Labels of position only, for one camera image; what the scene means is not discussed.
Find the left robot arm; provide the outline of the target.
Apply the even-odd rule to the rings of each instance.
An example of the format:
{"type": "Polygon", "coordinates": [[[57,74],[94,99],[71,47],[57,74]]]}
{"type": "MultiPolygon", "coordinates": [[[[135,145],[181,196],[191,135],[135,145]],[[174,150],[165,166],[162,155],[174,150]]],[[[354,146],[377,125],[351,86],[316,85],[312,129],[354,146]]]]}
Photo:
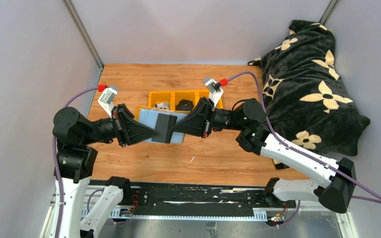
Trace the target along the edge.
{"type": "Polygon", "coordinates": [[[124,104],[112,110],[112,116],[89,121],[76,108],[60,109],[53,119],[53,154],[55,160],[56,215],[53,238],[96,238],[111,214],[120,205],[139,204],[132,193],[130,180],[112,176],[107,180],[102,196],[81,219],[85,193],[93,173],[98,152],[93,143],[110,144],[117,139],[125,147],[158,135],[158,131],[134,120],[124,104]]]}

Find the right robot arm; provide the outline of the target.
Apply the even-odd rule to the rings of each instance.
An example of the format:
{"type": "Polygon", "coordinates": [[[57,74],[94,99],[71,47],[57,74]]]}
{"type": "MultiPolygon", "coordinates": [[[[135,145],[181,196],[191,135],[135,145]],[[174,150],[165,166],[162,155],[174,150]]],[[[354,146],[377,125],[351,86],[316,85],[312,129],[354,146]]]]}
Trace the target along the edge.
{"type": "Polygon", "coordinates": [[[172,130],[207,138],[213,131],[239,131],[239,146],[249,153],[275,159],[308,176],[306,180],[271,178],[263,190],[266,205],[287,201],[313,201],[324,208],[346,213],[353,196],[355,166],[347,159],[327,158],[287,141],[268,129],[266,113],[256,99],[245,99],[231,110],[218,109],[206,97],[172,130]]]}

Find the yellow leather card holder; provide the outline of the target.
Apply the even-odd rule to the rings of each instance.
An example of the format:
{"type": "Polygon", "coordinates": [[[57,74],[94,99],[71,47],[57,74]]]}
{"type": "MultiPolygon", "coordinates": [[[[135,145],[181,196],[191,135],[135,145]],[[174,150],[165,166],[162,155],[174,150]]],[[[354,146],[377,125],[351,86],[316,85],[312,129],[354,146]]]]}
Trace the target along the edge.
{"type": "Polygon", "coordinates": [[[174,132],[173,126],[182,121],[190,112],[170,111],[146,106],[137,106],[135,120],[158,132],[155,137],[145,140],[146,143],[182,144],[185,134],[174,132]]]}

